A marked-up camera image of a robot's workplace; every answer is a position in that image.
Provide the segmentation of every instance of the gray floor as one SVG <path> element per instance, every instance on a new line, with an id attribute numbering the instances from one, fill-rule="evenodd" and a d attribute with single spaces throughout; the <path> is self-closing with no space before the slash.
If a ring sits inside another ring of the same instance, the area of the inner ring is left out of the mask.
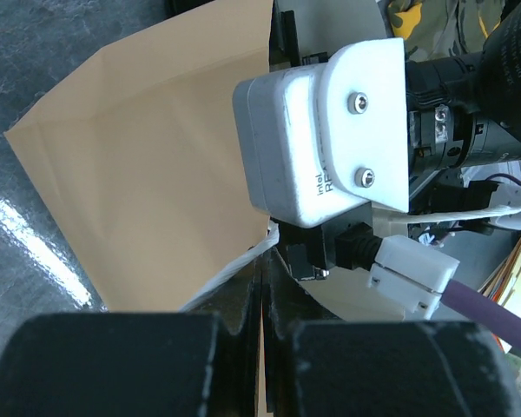
<path id="1" fill-rule="evenodd" d="M 163 18 L 162 0 L 0 0 L 0 352 L 35 314 L 102 309 L 2 133 L 103 45 Z"/>

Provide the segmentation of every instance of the dark speckled floor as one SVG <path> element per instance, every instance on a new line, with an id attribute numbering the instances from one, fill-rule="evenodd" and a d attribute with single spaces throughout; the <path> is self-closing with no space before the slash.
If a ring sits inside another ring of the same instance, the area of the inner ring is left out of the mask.
<path id="1" fill-rule="evenodd" d="M 35 314 L 103 308 L 2 133 L 103 45 L 163 18 L 162 0 L 0 0 L 0 352 Z"/>

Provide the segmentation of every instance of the yellow object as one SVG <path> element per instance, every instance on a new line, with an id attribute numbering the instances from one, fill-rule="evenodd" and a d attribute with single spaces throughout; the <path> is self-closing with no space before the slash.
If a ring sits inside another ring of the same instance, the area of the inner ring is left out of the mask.
<path id="1" fill-rule="evenodd" d="M 411 36 L 415 27 L 420 23 L 422 19 L 421 8 L 422 3 L 413 5 L 408 11 L 401 11 L 394 13 L 397 17 L 402 20 L 400 27 L 396 27 L 392 24 L 393 34 L 397 37 L 403 37 L 405 40 Z"/>
<path id="2" fill-rule="evenodd" d="M 483 35 L 485 35 L 485 37 L 488 37 L 488 31 L 486 30 L 485 22 L 483 22 L 483 18 L 480 16 L 480 13 L 478 13 L 478 24 L 480 26 L 480 29 L 483 31 Z"/>

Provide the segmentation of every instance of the black connector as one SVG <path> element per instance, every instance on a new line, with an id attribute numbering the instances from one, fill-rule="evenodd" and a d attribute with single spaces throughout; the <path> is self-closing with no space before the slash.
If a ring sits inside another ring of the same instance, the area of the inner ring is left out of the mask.
<path id="1" fill-rule="evenodd" d="M 336 266 L 370 271 L 381 245 L 382 238 L 366 224 L 348 230 L 336 237 Z"/>

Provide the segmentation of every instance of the screw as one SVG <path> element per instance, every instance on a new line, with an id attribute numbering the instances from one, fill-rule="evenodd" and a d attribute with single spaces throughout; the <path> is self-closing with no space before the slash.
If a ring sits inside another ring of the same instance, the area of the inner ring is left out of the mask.
<path id="1" fill-rule="evenodd" d="M 374 184 L 374 172 L 369 168 L 357 169 L 355 173 L 355 182 L 358 186 L 368 189 Z"/>
<path id="2" fill-rule="evenodd" d="M 445 122 L 445 111 L 438 110 L 435 116 L 437 122 Z"/>
<path id="3" fill-rule="evenodd" d="M 437 131 L 437 133 L 443 135 L 444 133 L 447 132 L 447 128 L 446 128 L 445 124 L 443 124 L 442 122 L 438 122 L 438 123 L 436 123 L 436 131 Z"/>
<path id="4" fill-rule="evenodd" d="M 368 97 L 365 93 L 353 93 L 347 99 L 347 108 L 355 115 L 365 113 L 368 107 Z"/>

